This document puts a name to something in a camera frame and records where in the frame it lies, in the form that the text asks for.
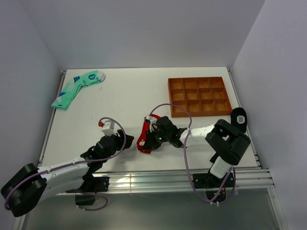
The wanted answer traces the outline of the red santa sock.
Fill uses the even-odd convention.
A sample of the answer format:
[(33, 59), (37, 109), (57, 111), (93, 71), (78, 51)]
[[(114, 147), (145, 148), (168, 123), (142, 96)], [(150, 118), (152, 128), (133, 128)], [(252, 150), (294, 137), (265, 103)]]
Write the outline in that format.
[(141, 131), (141, 134), (136, 142), (136, 145), (137, 145), (137, 150), (141, 153), (144, 153), (144, 154), (150, 154), (151, 151), (150, 150), (144, 150), (143, 149), (143, 146), (145, 144), (145, 141), (146, 141), (146, 131), (148, 131), (150, 129), (150, 125), (149, 123), (147, 123), (145, 121), (146, 117), (144, 118), (144, 121), (143, 121), (143, 126), (142, 126), (142, 131)]

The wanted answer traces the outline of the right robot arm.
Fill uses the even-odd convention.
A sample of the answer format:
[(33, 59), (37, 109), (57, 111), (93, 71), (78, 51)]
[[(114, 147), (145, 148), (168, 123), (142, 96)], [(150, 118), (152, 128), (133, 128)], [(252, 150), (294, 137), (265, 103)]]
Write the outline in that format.
[(217, 158), (210, 168), (208, 183), (217, 187), (224, 181), (225, 174), (232, 166), (239, 164), (247, 148), (250, 138), (234, 125), (220, 119), (215, 124), (200, 128), (178, 128), (167, 116), (155, 118), (145, 117), (144, 122), (149, 125), (145, 131), (145, 138), (141, 139), (142, 151), (151, 152), (169, 143), (175, 148), (208, 145)]

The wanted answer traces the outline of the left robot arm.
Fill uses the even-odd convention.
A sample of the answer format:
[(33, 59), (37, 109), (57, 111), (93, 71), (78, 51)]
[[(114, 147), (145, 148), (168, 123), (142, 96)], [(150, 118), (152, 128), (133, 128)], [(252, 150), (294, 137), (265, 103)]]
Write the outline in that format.
[(130, 148), (133, 140), (133, 136), (118, 130), (101, 137), (94, 146), (71, 161), (47, 167), (35, 167), (32, 163), (25, 165), (0, 190), (5, 209), (20, 217), (51, 196), (89, 191), (94, 185), (94, 172)]

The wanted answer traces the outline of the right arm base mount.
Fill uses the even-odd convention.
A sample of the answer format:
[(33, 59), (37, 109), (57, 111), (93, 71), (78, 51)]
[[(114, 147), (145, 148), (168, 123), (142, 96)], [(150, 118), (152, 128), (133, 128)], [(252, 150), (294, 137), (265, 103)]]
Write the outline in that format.
[[(196, 189), (204, 189), (205, 194), (209, 200), (211, 200), (218, 191), (220, 185), (222, 184), (224, 178), (219, 179), (215, 177), (214, 175), (208, 173), (194, 173), (193, 174), (193, 184)], [(231, 172), (228, 176), (225, 184), (222, 187), (221, 192), (217, 196), (217, 198), (214, 200), (214, 202), (223, 202), (227, 198), (227, 188), (233, 187), (235, 184), (234, 174)]]

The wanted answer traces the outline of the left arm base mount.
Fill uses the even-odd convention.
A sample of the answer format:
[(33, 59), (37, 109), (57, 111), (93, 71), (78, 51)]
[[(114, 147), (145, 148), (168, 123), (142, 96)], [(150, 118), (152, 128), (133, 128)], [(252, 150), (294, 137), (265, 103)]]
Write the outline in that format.
[[(96, 211), (105, 208), (108, 205), (108, 199), (99, 194), (100, 192), (107, 192), (109, 186), (109, 177), (92, 177), (85, 180), (80, 188), (73, 190), (73, 192), (81, 195), (75, 195), (75, 204), (78, 208), (87, 211)], [(85, 206), (92, 206), (98, 198), (103, 198), (105, 204), (100, 208), (86, 208)]]

